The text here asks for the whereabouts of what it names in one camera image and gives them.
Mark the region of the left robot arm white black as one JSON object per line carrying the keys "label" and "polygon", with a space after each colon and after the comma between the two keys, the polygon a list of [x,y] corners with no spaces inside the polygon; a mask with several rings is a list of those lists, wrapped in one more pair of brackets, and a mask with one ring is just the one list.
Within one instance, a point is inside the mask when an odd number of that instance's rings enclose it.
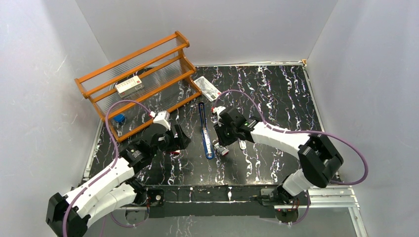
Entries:
{"label": "left robot arm white black", "polygon": [[48,201],[46,223],[59,237],[82,237],[93,223],[119,207],[148,205],[152,196],[137,174],[159,153],[185,150],[190,142],[178,124],[150,125],[94,177],[64,195],[55,193]]}

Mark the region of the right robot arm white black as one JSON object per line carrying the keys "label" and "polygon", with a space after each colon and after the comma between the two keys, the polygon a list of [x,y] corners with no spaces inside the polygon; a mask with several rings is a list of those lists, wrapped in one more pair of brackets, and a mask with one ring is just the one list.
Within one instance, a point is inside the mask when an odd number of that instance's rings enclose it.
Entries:
{"label": "right robot arm white black", "polygon": [[244,140],[279,149],[299,160],[300,169],[270,192],[261,192],[257,199],[262,202],[292,204],[303,191],[325,188],[343,164],[326,135],[281,131],[257,117],[245,118],[233,107],[215,107],[212,113],[217,116],[214,129],[221,146]]}

